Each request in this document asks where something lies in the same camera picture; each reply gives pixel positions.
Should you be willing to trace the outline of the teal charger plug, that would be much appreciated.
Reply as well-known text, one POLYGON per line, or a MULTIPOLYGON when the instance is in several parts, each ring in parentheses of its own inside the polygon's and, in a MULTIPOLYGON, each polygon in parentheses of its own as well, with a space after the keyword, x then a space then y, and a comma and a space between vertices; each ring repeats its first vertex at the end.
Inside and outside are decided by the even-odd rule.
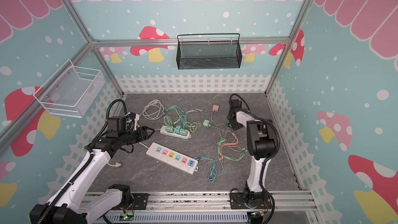
POLYGON ((174 129, 174 133, 180 135, 180 131, 181 131, 181 126, 177 125, 176 128, 174 129))

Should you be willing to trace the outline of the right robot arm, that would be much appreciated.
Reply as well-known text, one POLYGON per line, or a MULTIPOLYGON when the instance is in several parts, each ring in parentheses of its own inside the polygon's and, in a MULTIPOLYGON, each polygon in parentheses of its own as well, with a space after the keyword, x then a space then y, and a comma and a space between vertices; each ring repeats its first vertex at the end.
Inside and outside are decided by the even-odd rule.
POLYGON ((271 119, 256 116, 237 93, 229 98, 228 125, 233 130, 246 129, 247 150, 251 156, 249 177, 244 188, 247 205, 261 201, 274 207, 272 195, 265 189, 265 176, 270 161, 280 150, 280 137, 271 119))

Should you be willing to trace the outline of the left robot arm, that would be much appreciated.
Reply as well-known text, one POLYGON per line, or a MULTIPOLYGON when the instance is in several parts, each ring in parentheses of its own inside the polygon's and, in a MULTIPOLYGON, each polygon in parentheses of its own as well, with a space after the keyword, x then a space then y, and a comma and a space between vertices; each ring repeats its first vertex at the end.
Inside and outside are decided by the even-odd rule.
POLYGON ((123 184, 113 184, 89 204, 81 205, 100 171, 118 150, 126 151, 126 146, 146 141, 155 133, 152 128, 138 125, 140 116, 128 112, 124 100, 114 100, 110 107, 118 102, 123 106, 123 116, 110 117, 110 109, 106 111, 105 124, 85 146, 87 152, 81 164, 47 203, 34 206, 29 214, 31 223, 91 224, 115 207, 123 211, 134 209, 136 200, 130 187, 123 184))

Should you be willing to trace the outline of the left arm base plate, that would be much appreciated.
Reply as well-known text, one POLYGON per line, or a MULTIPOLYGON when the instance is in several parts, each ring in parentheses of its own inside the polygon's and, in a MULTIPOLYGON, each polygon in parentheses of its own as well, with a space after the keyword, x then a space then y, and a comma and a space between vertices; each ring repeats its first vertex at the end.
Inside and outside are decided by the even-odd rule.
POLYGON ((137 211, 146 210, 148 204, 149 194, 133 193, 127 197, 127 204, 123 209, 137 211))

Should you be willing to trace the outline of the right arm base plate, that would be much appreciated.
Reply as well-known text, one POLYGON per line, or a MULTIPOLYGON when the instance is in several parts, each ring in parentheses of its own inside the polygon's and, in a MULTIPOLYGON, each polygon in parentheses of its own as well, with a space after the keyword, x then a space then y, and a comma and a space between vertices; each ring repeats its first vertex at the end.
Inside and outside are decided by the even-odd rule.
POLYGON ((263 192, 241 193, 231 192, 230 207, 231 209, 271 209, 272 201, 269 196, 263 192))

